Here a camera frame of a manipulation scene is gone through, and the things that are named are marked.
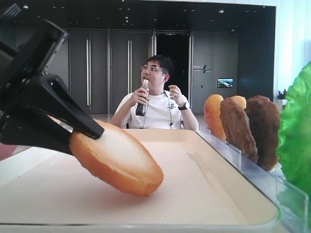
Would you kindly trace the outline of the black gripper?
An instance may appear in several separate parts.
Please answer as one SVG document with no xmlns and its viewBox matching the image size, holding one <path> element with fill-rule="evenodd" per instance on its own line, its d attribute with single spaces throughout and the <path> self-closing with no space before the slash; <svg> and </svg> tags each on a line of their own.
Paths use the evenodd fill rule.
<svg viewBox="0 0 311 233">
<path fill-rule="evenodd" d="M 99 139 L 104 133 L 104 128 L 75 102 L 63 80 L 47 72 L 66 38 L 63 29 L 42 19 L 20 49 L 1 42 L 1 143 L 72 155 L 69 148 L 71 133 L 53 118 L 93 139 Z"/>
</svg>

